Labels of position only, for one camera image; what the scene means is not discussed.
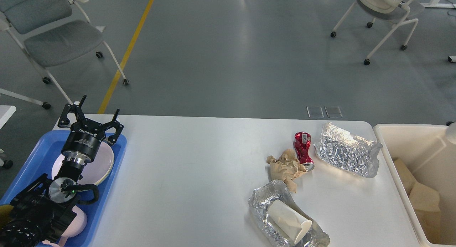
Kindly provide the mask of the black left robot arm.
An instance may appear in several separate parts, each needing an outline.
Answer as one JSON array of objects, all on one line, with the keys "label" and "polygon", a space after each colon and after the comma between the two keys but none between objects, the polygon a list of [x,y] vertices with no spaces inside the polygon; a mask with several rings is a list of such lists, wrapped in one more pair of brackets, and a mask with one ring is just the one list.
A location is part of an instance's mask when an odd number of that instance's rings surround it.
[{"label": "black left robot arm", "polygon": [[80,182],[83,170],[95,160],[102,143],[117,143],[124,126],[117,119],[119,109],[106,123],[87,118],[82,111],[85,99],[67,104],[58,121],[58,127],[68,128],[69,135],[57,175],[40,175],[10,201],[10,220],[1,228],[2,247],[35,247],[45,240],[56,243],[76,221],[77,205],[98,202],[98,186]]}]

